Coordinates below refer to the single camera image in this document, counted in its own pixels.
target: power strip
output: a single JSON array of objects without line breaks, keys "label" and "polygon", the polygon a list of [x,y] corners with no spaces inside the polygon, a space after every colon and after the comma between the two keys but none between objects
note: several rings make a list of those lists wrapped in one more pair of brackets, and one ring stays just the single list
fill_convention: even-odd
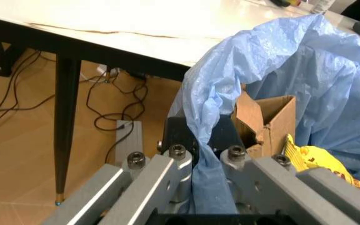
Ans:
[{"label": "power strip", "polygon": [[[97,72],[98,72],[98,74],[103,74],[103,73],[105,73],[105,71],[106,71],[106,65],[103,65],[103,64],[100,64],[98,67],[97,67]],[[113,68],[113,69],[111,69],[111,71],[110,71],[110,75],[111,76],[114,76],[114,75],[117,75],[117,74],[119,74],[120,73],[120,68]]]}]

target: hex socket screw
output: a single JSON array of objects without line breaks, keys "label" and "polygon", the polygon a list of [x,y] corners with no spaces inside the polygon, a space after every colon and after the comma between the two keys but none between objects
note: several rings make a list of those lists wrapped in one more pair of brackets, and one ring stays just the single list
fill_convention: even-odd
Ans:
[{"label": "hex socket screw", "polygon": [[169,148],[169,157],[174,160],[182,160],[186,157],[186,147],[181,144],[174,144]]},{"label": "hex socket screw", "polygon": [[135,151],[127,156],[127,165],[129,169],[142,169],[145,166],[145,155],[142,152]]},{"label": "hex socket screw", "polygon": [[229,160],[238,162],[245,159],[245,149],[239,145],[232,145],[228,148]]},{"label": "hex socket screw", "polygon": [[277,163],[279,163],[282,167],[289,167],[291,165],[291,161],[288,156],[282,154],[276,154],[272,156]]}]

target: table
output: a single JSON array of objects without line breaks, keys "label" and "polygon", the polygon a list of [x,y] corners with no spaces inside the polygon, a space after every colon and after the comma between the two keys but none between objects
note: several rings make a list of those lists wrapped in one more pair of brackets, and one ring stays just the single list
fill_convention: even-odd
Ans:
[{"label": "table", "polygon": [[[0,0],[0,75],[26,47],[57,54],[56,203],[63,201],[81,60],[182,81],[211,47],[239,30],[309,14],[269,0]],[[328,12],[346,32],[354,20]],[[10,43],[3,50],[1,42]]]}]

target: blue plastic sheet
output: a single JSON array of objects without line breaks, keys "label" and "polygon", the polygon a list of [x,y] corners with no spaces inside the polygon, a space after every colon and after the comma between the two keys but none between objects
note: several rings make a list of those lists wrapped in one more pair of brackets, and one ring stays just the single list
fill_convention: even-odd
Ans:
[{"label": "blue plastic sheet", "polygon": [[196,213],[236,213],[207,142],[248,84],[252,98],[297,97],[296,143],[328,149],[360,176],[360,37],[322,15],[280,18],[226,38],[187,71],[169,116],[184,114],[200,145]]}]

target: yellow packaging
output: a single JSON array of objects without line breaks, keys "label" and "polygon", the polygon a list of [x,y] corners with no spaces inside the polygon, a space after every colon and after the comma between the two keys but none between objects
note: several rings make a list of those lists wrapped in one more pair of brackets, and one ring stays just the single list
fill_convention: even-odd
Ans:
[{"label": "yellow packaging", "polygon": [[325,149],[315,146],[298,147],[294,144],[293,137],[287,135],[285,155],[290,158],[298,172],[309,168],[324,167],[360,190],[360,181],[354,179],[344,165]]}]

